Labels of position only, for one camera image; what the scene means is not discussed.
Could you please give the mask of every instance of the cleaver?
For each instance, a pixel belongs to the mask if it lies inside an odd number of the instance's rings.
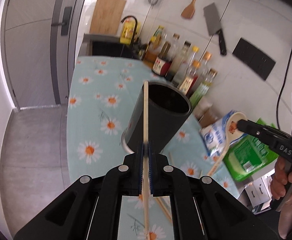
[[[225,56],[227,54],[226,44],[225,44],[222,25],[220,22],[220,18],[219,18],[215,3],[212,3],[204,7],[204,17],[206,19],[209,35],[218,34],[219,48],[221,50],[221,55]]]

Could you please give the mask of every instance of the faucet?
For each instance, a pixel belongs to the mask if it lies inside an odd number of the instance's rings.
[[[129,47],[132,48],[132,47],[133,47],[133,44],[134,44],[134,40],[135,40],[135,33],[136,33],[136,30],[137,30],[137,19],[136,19],[136,17],[133,16],[133,15],[128,15],[128,16],[124,17],[120,22],[121,22],[121,23],[124,23],[124,21],[125,21],[127,18],[129,18],[129,17],[132,17],[132,18],[135,19],[135,28],[134,28],[134,32],[133,32],[133,36],[132,36],[132,40],[130,41],[130,45],[129,45]]]

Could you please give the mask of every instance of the table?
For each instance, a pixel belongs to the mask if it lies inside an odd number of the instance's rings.
[[[67,114],[67,159],[71,183],[82,175],[103,176],[123,163],[127,155],[121,134],[127,127],[145,80],[162,80],[142,61],[112,57],[78,57],[70,88]],[[191,115],[166,145],[162,154],[187,175],[205,175],[214,160],[199,135],[200,125]],[[239,192],[224,164],[213,175],[235,198]],[[170,222],[150,198],[151,240],[174,239]],[[122,199],[118,239],[145,239],[140,197]]]

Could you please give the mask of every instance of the human hand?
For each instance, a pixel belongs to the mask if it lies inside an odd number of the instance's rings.
[[[286,190],[284,185],[286,185],[287,182],[292,183],[292,172],[289,175],[287,175],[284,171],[284,168],[285,159],[283,157],[278,157],[277,162],[275,164],[275,175],[271,182],[271,193],[273,195],[273,198],[275,198],[276,200],[279,200],[281,197],[285,196]]]

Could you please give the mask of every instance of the wooden cutting board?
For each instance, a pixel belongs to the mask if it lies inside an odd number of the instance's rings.
[[[97,0],[89,33],[116,35],[126,0]]]

